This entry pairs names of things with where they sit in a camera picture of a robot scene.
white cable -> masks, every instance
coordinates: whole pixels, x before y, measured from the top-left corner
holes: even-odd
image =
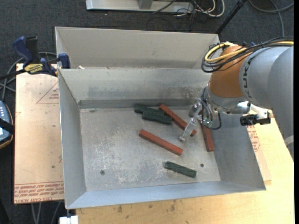
[[[222,3],[222,11],[221,11],[221,13],[219,13],[219,14],[211,14],[211,12],[214,11],[215,8],[216,8],[215,0],[213,0],[213,8],[209,8],[209,9],[207,9],[207,10],[202,9],[202,8],[197,4],[197,2],[196,2],[195,0],[192,0],[192,1],[194,2],[194,4],[196,5],[196,7],[198,8],[198,9],[195,9],[195,11],[200,12],[200,13],[204,13],[204,14],[207,14],[207,15],[210,16],[210,17],[220,17],[220,16],[222,16],[222,15],[224,14],[224,12],[225,12],[225,3],[224,3],[224,0],[221,0],[221,3]]]
[[[222,16],[224,14],[224,11],[225,11],[224,0],[221,0],[221,2],[222,2],[222,12],[220,14],[210,14],[209,12],[202,12],[200,10],[196,10],[196,11],[201,12],[201,13],[205,13],[205,14],[207,14],[210,17],[220,17],[220,16]]]

black cord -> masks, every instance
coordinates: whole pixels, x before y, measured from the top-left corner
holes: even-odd
[[[52,60],[49,60],[49,57],[48,57],[48,55],[51,55],[51,56],[57,56],[56,53],[48,52],[48,51],[41,51],[41,52],[39,52],[39,54],[40,54],[40,55],[45,55],[45,56],[46,56],[46,59],[47,59],[47,61],[48,61],[48,63],[57,60],[56,58],[55,58],[55,59],[52,59]],[[7,75],[10,74],[10,73],[12,72],[13,69],[15,70],[15,66],[16,66],[16,64],[23,63],[22,61],[24,61],[24,58],[20,58],[20,59],[18,59],[16,62],[14,62],[14,63],[10,66],[10,68],[8,69]],[[12,92],[15,92],[14,89],[12,89],[12,88],[10,88],[10,87],[7,86],[9,83],[13,82],[14,80],[15,80],[15,77],[14,77],[14,78],[11,78],[10,80],[5,79],[5,80],[4,80],[4,83],[1,84],[0,90],[3,89],[3,91],[2,91],[2,96],[1,96],[0,100],[4,101],[4,99],[5,99],[5,94],[6,94],[6,90],[10,90],[10,91],[12,91]]]
[[[292,6],[294,6],[294,2],[291,3],[290,5],[284,7],[284,8],[278,9],[277,6],[276,6],[276,4],[273,2],[273,0],[269,0],[269,1],[275,7],[275,10],[263,10],[263,9],[260,9],[260,8],[256,7],[251,2],[251,0],[248,0],[248,2],[250,3],[250,5],[253,6],[255,9],[257,9],[258,11],[261,11],[261,12],[264,12],[264,13],[277,13],[278,16],[279,16],[280,24],[281,24],[282,36],[285,36],[285,28],[284,28],[284,23],[283,23],[283,20],[282,20],[282,17],[281,17],[281,12],[284,12],[287,9],[291,8]]]
[[[159,9],[159,10],[153,12],[153,14],[162,12],[163,10],[165,10],[166,8],[168,8],[171,4],[173,4],[175,1],[177,1],[177,0],[173,0],[173,1],[171,1],[168,5],[166,5],[166,6],[164,6],[163,8],[161,8],[161,9]]]

gray sheet metal bin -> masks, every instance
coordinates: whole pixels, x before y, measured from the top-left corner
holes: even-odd
[[[72,68],[59,71],[59,101],[68,209],[265,190],[239,116],[222,115],[207,152],[201,129],[187,142],[176,126],[143,120],[135,104],[188,112],[209,81],[200,61],[214,34],[56,28],[57,53]],[[79,65],[84,70],[76,69]],[[145,129],[182,148],[177,156],[138,136]],[[190,178],[166,161],[195,169]]]

black cable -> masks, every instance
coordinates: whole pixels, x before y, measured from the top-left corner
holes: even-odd
[[[277,13],[279,15],[279,20],[280,20],[280,24],[281,24],[281,30],[282,30],[282,36],[285,35],[285,28],[284,28],[284,23],[283,23],[283,20],[282,20],[282,17],[281,17],[281,12],[284,12],[286,11],[287,9],[291,8],[293,5],[294,5],[294,2],[291,3],[290,5],[284,7],[284,8],[281,8],[281,9],[278,9],[278,7],[276,6],[276,4],[273,2],[273,0],[269,0],[270,3],[272,3],[272,5],[275,7],[275,10],[263,10],[263,9],[260,9],[258,7],[256,7],[252,2],[251,0],[248,0],[248,2],[250,3],[251,6],[253,6],[255,9],[261,11],[261,12],[264,12],[264,13]]]
[[[256,7],[256,6],[251,2],[251,0],[248,0],[248,1],[249,1],[249,3],[251,4],[251,6],[253,6],[255,9],[257,9],[257,10],[259,10],[259,11],[261,11],[261,12],[265,12],[265,13],[279,13],[279,12],[284,12],[284,11],[288,10],[289,8],[291,8],[292,6],[294,6],[294,2],[292,2],[290,5],[288,5],[288,6],[286,6],[286,7],[283,7],[283,8],[280,8],[280,9],[278,9],[278,8],[275,6],[275,10],[264,10],[264,9],[259,8],[259,7]]]
[[[55,221],[55,218],[56,218],[56,214],[57,214],[57,211],[58,211],[58,208],[59,208],[60,204],[61,204],[61,202],[58,202],[58,205],[57,205],[57,207],[55,209],[55,212],[53,214],[53,217],[52,217],[52,220],[51,220],[50,224],[54,224],[54,221]]]
[[[161,9],[159,9],[159,10],[153,12],[153,14],[162,12],[163,10],[165,10],[166,8],[168,8],[171,4],[173,4],[175,1],[177,1],[177,0],[173,0],[173,1],[171,1],[168,5],[166,5],[166,6],[164,6],[163,8],[161,8]]]
[[[40,55],[45,55],[45,56],[47,57],[47,61],[48,61],[48,55],[51,55],[51,56],[57,56],[56,53],[48,52],[48,51],[41,51],[41,52],[39,52],[39,54],[40,54]],[[16,62],[14,62],[14,63],[10,66],[10,68],[8,69],[8,71],[7,71],[7,75],[9,75],[9,74],[11,73],[11,71],[12,71],[13,69],[15,69],[16,64],[18,64],[18,63],[22,63],[22,61],[24,61],[24,58],[20,58],[20,59],[18,59]],[[12,89],[12,88],[10,88],[10,87],[7,87],[7,85],[8,85],[10,82],[14,81],[14,80],[15,80],[15,77],[12,78],[12,79],[10,79],[10,80],[5,79],[5,80],[4,80],[4,83],[1,84],[0,90],[3,89],[3,91],[2,91],[2,96],[1,96],[0,100],[4,101],[4,99],[5,99],[5,94],[6,94],[6,89],[7,89],[7,90],[10,90],[10,91],[12,91],[12,92],[15,92],[14,89]]]

